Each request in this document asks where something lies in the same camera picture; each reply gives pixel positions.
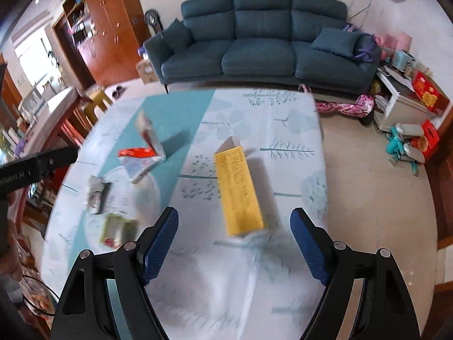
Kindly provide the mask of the person left hand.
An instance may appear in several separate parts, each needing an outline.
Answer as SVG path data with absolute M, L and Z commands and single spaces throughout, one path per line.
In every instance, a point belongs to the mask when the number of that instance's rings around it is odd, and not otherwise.
M 17 230 L 15 223 L 8 219 L 7 233 L 8 251 L 1 257 L 0 270 L 3 275 L 10 275 L 15 281 L 22 280 L 22 265 L 18 255 Z

